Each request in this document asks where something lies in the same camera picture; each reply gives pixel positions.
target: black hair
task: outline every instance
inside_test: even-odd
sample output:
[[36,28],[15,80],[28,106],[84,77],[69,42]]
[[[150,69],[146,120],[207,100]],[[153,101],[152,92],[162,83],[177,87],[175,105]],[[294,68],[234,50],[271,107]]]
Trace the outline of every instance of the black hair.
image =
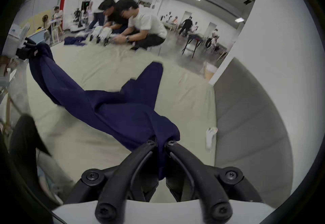
[[114,0],[104,0],[98,7],[100,10],[107,10],[110,7],[115,6],[115,1]]
[[115,10],[118,14],[121,14],[122,11],[128,10],[129,8],[137,9],[139,6],[135,0],[119,0],[115,4]]

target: navy blue cloth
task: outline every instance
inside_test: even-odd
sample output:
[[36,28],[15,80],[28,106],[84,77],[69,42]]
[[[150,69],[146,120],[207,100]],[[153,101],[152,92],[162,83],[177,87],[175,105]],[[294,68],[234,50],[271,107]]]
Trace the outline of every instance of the navy blue cloth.
[[156,138],[159,178],[163,179],[164,144],[168,140],[179,141],[180,133],[168,118],[154,111],[162,64],[152,62],[136,80],[127,81],[119,92],[84,91],[55,63],[46,43],[39,43],[37,49],[36,56],[29,59],[30,71],[47,96],[71,115],[112,135],[131,151]]
[[112,31],[112,34],[121,34],[124,32],[125,29],[127,29],[127,25],[122,25],[122,27],[120,27],[118,29],[114,29]]
[[77,37],[73,37],[73,36],[67,36],[64,39],[64,44],[74,44],[74,45],[80,45],[80,46],[84,46],[85,43],[81,43],[82,41],[86,40],[85,37],[83,36],[77,36]]

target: person in white shirt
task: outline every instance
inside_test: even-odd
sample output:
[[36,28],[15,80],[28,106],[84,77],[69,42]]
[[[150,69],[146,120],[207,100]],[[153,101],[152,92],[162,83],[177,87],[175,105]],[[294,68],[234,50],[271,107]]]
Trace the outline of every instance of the person in white shirt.
[[54,8],[54,19],[61,19],[63,18],[63,10],[60,10],[58,6]]
[[91,10],[94,13],[94,20],[90,23],[89,29],[92,29],[97,21],[99,22],[100,26],[104,25],[105,22],[105,16],[103,14],[102,10],[99,10],[98,7],[99,5],[103,2],[104,0],[91,0],[89,4],[89,10]]
[[218,30],[216,28],[214,31],[212,31],[212,38],[216,37],[217,35],[218,35]]
[[149,8],[139,8],[134,0],[119,0],[115,5],[116,12],[129,20],[128,28],[114,38],[116,43],[135,42],[132,50],[147,49],[162,44],[167,31],[159,18]]

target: door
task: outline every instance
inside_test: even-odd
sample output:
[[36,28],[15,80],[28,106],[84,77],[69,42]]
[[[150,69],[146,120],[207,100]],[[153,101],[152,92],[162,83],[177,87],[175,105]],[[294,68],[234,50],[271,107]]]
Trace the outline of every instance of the door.
[[204,37],[210,37],[212,35],[212,31],[217,27],[216,24],[211,23],[208,25],[208,28],[206,29],[204,33]]
[[185,19],[188,19],[191,15],[192,15],[191,12],[185,11],[185,12],[184,12],[184,15],[183,15],[183,17],[182,17],[181,23],[183,23],[184,20],[185,20]]

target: fan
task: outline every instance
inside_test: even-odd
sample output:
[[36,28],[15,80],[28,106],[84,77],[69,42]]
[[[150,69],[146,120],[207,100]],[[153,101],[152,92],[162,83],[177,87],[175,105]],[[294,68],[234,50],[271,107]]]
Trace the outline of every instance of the fan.
[[42,21],[43,21],[43,24],[44,24],[44,27],[45,27],[45,22],[48,20],[48,15],[44,15],[42,17]]

